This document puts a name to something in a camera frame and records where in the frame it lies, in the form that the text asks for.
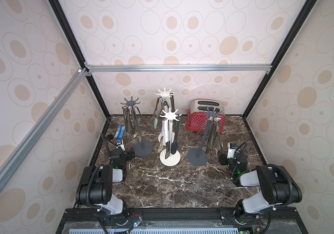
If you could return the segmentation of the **small steel tongs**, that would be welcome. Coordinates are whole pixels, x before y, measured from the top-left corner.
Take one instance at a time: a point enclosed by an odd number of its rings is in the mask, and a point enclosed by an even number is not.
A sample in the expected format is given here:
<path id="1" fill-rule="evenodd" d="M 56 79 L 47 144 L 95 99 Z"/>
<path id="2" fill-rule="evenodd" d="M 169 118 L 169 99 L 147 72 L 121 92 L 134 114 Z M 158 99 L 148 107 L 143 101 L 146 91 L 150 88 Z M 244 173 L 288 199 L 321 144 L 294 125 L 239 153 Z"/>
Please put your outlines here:
<path id="1" fill-rule="evenodd" d="M 160 153 L 160 160 L 165 162 L 171 154 L 171 134 L 170 134 L 170 121 L 165 119 L 162 122 L 161 141 L 158 148 Z"/>

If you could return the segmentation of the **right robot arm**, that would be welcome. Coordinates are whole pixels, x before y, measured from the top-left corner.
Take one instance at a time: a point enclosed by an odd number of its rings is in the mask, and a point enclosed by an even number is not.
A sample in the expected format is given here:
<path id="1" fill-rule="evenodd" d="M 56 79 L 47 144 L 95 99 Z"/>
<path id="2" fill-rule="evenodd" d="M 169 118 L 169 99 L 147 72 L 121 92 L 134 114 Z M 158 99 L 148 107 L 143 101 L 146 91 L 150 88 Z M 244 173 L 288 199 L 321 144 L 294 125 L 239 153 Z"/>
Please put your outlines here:
<path id="1" fill-rule="evenodd" d="M 233 216 L 261 214 L 267 210 L 276 210 L 302 201 L 303 193 L 289 172 L 283 166 L 274 164 L 258 165 L 254 170 L 246 171 L 246 160 L 236 152 L 228 157 L 218 152 L 218 161 L 229 167 L 231 181 L 237 187 L 259 187 L 260 192 L 237 202 Z"/>

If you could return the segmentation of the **serrated steel tongs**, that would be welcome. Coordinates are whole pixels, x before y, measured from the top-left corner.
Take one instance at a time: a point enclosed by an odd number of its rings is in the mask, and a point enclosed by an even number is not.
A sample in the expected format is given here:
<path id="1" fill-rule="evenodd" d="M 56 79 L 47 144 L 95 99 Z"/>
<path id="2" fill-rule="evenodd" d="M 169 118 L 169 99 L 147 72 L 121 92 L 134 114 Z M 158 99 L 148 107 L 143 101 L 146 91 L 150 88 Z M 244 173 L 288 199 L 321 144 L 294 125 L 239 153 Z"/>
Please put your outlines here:
<path id="1" fill-rule="evenodd" d="M 210 128 L 209 131 L 205 134 L 205 130 L 207 128 L 209 118 L 206 116 L 190 116 L 189 117 L 189 123 L 187 123 L 187 129 L 190 131 L 195 132 L 195 135 L 192 139 L 193 142 L 198 141 L 198 137 L 201 136 L 202 139 L 203 137 L 208 138 L 208 135 L 210 134 Z"/>

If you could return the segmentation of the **dark grey rack back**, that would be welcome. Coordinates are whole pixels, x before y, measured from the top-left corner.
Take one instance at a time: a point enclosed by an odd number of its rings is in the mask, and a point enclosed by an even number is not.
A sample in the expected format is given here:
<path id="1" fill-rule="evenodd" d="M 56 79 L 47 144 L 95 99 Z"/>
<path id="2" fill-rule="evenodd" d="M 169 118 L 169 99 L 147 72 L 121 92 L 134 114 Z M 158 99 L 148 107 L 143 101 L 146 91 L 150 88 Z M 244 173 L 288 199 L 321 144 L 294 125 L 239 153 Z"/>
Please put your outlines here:
<path id="1" fill-rule="evenodd" d="M 208 140 L 209 133 L 212 128 L 212 122 L 218 116 L 216 110 L 217 110 L 216 107 L 214 107 L 213 110 L 208 109 L 207 113 L 208 121 L 206 124 L 205 132 L 203 134 L 200 146 L 198 148 L 190 149 L 187 154 L 187 158 L 193 166 L 204 166 L 208 161 L 208 159 L 205 156 L 205 151 L 203 150 L 203 147 L 205 145 L 205 142 Z"/>

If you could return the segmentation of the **green tongs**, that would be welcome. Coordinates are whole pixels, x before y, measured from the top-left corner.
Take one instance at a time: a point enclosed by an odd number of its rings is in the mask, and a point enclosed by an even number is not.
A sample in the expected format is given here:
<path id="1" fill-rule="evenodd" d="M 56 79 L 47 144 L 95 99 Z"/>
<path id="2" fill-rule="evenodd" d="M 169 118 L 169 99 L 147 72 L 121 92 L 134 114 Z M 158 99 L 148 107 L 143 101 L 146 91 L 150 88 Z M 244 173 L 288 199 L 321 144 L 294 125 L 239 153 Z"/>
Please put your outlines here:
<path id="1" fill-rule="evenodd" d="M 158 124 L 158 119 L 162 113 L 162 111 L 168 111 L 170 108 L 170 105 L 168 103 L 168 98 L 167 97 L 158 97 L 157 98 L 157 103 L 156 103 L 156 107 L 153 113 L 153 117 L 154 117 L 154 123 L 153 123 L 153 127 L 154 129 L 157 128 L 157 124 Z"/>

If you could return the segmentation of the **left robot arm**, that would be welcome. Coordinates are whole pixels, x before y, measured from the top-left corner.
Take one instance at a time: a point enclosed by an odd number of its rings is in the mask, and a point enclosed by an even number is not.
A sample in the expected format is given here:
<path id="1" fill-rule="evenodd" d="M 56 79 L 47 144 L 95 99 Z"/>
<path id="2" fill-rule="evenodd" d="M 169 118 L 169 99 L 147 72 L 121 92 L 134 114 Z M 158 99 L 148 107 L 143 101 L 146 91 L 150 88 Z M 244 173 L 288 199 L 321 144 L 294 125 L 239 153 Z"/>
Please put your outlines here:
<path id="1" fill-rule="evenodd" d="M 101 134 L 109 153 L 109 164 L 87 166 L 75 194 L 78 205 L 105 212 L 108 215 L 125 214 L 126 204 L 113 193 L 113 184 L 126 180 L 127 162 L 135 158 L 133 149 L 123 150 L 104 134 Z"/>

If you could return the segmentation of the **dark grey utensil rack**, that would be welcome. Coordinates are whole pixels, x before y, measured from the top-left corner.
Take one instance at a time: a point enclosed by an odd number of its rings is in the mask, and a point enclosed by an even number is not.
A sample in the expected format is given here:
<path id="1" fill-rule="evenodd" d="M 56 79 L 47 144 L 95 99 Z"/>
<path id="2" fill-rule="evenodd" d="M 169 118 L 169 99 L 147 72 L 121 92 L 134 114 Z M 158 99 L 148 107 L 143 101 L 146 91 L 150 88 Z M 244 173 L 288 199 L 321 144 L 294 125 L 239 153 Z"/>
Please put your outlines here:
<path id="1" fill-rule="evenodd" d="M 142 137 L 142 131 L 139 124 L 139 117 L 147 124 L 144 117 L 141 114 L 139 107 L 137 106 L 141 102 L 138 102 L 138 98 L 136 100 L 131 97 L 130 100 L 124 98 L 125 102 L 121 102 L 123 105 L 123 115 L 126 126 L 126 133 L 132 138 L 135 139 L 138 137 L 138 141 L 134 144 L 134 152 L 138 157 L 146 157 L 149 156 L 153 150 L 153 144 Z"/>

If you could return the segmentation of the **thin steel tongs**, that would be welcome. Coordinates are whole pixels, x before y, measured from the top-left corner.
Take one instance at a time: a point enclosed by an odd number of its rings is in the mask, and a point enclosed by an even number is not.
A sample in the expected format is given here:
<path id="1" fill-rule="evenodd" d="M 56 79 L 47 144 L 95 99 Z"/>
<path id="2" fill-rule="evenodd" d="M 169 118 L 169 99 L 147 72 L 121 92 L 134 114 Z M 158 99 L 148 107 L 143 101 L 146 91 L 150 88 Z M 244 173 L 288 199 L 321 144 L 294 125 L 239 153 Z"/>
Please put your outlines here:
<path id="1" fill-rule="evenodd" d="M 129 107 L 130 110 L 130 119 L 131 119 L 131 131 L 132 138 L 138 137 L 138 140 L 141 141 L 141 130 L 138 122 L 138 117 L 134 107 Z"/>

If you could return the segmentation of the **white utensil rack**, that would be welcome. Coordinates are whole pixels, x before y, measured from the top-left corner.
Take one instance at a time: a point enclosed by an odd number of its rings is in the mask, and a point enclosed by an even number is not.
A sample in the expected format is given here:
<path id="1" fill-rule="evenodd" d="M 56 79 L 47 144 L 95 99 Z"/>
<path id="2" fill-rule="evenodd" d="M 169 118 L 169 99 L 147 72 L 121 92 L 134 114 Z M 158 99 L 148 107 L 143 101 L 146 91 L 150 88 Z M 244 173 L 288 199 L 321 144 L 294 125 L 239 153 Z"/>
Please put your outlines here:
<path id="1" fill-rule="evenodd" d="M 181 159 L 180 152 L 178 151 L 178 132 L 179 132 L 179 116 L 177 111 L 172 111 L 169 108 L 168 111 L 162 111 L 164 115 L 161 115 L 164 120 L 162 121 L 162 131 L 159 136 L 159 149 L 160 161 L 168 167 L 176 166 Z"/>
<path id="2" fill-rule="evenodd" d="M 157 103 L 156 103 L 156 107 L 153 113 L 153 117 L 154 117 L 154 124 L 153 127 L 154 129 L 157 128 L 158 125 L 158 119 L 160 117 L 161 114 L 163 114 L 163 110 L 164 111 L 168 111 L 169 108 L 171 108 L 171 111 L 175 111 L 175 106 L 174 106 L 174 93 L 171 92 L 170 90 L 166 90 L 166 88 L 164 88 L 164 90 L 159 90 L 158 92 L 155 93 L 158 98 L 157 98 Z M 174 127 L 175 124 L 173 123 L 172 125 L 172 132 L 174 131 Z M 162 148 L 166 146 L 164 140 L 162 140 L 162 135 L 164 134 L 164 127 L 162 126 L 162 131 L 158 136 L 158 141 L 160 143 L 159 146 L 161 146 Z"/>

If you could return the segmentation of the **black tongs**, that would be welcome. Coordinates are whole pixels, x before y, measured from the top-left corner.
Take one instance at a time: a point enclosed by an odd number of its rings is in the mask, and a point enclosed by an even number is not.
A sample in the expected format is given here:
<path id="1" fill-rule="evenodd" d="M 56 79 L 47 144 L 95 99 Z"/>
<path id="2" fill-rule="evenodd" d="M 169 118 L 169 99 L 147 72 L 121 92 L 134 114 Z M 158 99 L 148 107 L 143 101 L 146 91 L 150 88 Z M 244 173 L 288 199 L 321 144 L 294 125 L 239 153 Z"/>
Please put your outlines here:
<path id="1" fill-rule="evenodd" d="M 172 155 L 174 155 L 177 152 L 177 149 L 178 149 L 178 134 L 179 134 L 179 129 L 180 129 L 181 115 L 178 115 L 177 120 L 178 121 L 176 122 L 174 141 L 171 145 L 171 154 Z"/>

